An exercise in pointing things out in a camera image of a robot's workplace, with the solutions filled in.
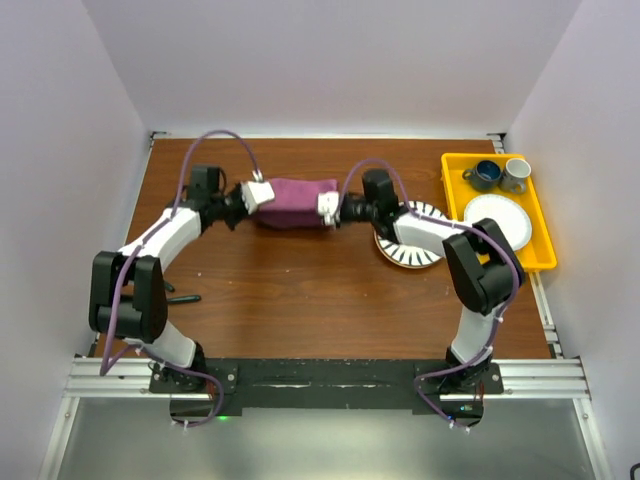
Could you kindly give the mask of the purple cloth napkin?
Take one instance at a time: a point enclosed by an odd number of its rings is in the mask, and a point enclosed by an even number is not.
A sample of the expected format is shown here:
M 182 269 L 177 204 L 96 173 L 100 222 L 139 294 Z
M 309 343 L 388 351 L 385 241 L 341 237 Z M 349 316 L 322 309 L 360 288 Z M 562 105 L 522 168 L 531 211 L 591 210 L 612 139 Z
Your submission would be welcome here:
M 325 227 L 323 217 L 318 214 L 318 197 L 337 192 L 339 183 L 336 179 L 272 178 L 269 183 L 275 199 L 260 206 L 253 215 L 258 224 L 277 230 Z

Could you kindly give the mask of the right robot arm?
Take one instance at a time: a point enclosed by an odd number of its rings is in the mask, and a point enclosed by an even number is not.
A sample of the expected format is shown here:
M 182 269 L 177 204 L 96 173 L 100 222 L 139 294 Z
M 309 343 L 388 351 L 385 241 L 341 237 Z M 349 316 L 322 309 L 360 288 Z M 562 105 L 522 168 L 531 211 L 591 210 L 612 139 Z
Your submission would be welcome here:
M 421 213 L 395 186 L 402 183 L 393 169 L 370 169 L 362 177 L 364 192 L 329 195 L 318 200 L 327 225 L 369 223 L 383 239 L 400 246 L 430 251 L 448 265 L 454 291 L 462 304 L 458 330 L 447 349 L 446 367 L 418 375 L 418 390 L 445 378 L 459 393 L 469 392 L 491 362 L 494 341 L 504 313 L 524 281 L 524 271 L 499 225 L 492 219 L 472 224 Z

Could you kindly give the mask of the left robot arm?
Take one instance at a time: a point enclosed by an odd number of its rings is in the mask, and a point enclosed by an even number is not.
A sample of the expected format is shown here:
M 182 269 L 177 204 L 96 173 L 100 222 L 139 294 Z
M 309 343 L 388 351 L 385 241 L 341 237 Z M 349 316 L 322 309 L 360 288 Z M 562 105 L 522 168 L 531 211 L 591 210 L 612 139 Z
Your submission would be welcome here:
M 181 177 L 176 197 L 143 234 L 117 251 L 94 257 L 88 320 L 105 338 L 102 375 L 121 358 L 113 343 L 122 340 L 154 359 L 161 374 L 185 392 L 209 383 L 201 345 L 168 319 L 164 272 L 214 223 L 233 229 L 272 198 L 271 187 L 260 179 L 228 189 L 221 168 L 199 165 Z

